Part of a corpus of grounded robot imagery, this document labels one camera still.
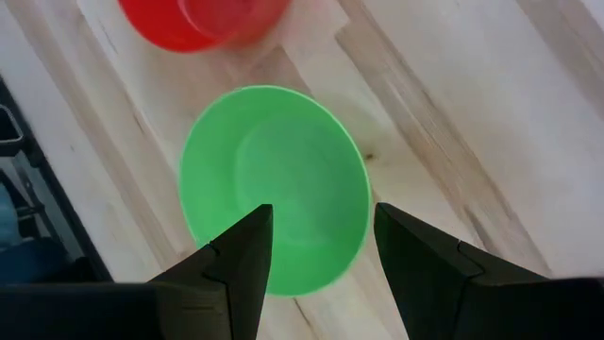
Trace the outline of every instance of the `green plastic bowl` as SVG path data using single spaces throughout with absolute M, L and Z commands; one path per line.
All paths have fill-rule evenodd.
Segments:
M 352 139 L 313 99 L 276 86 L 236 90 L 205 110 L 185 145 L 179 186 L 198 247 L 273 204 L 267 291 L 277 296 L 334 282 L 369 226 L 369 181 Z

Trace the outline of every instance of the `red bowl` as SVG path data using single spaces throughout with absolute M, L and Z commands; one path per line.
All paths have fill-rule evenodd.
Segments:
M 130 23 L 167 50 L 193 52 L 261 38 L 290 0 L 119 0 Z

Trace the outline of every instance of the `wood grain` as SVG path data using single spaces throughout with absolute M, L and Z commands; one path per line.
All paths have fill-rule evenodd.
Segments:
M 182 146 L 212 100 L 255 83 L 329 108 L 375 200 L 542 274 L 595 275 L 602 23 L 594 0 L 294 0 L 254 46 L 179 55 L 116 0 L 5 0 L 0 73 L 118 281 L 193 251 Z M 267 297 L 259 339 L 285 338 L 407 338 L 373 234 L 326 289 Z

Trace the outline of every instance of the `green bowl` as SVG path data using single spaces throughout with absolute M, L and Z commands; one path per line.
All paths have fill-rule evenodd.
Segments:
M 354 142 L 320 104 L 277 86 L 242 88 L 205 110 L 185 145 L 179 187 L 198 247 L 273 204 L 267 291 L 277 296 L 334 282 L 369 226 L 369 181 Z

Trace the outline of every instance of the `light wood surface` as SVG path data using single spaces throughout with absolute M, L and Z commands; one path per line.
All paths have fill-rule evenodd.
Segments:
M 550 277 L 604 275 L 604 7 L 598 0 L 294 0 L 240 51 L 146 42 L 116 0 L 1 0 L 0 74 L 109 271 L 145 281 L 194 244 L 178 158 L 218 95 L 321 101 L 375 200 Z M 404 339 L 373 235 L 309 297 L 265 302 L 259 339 Z

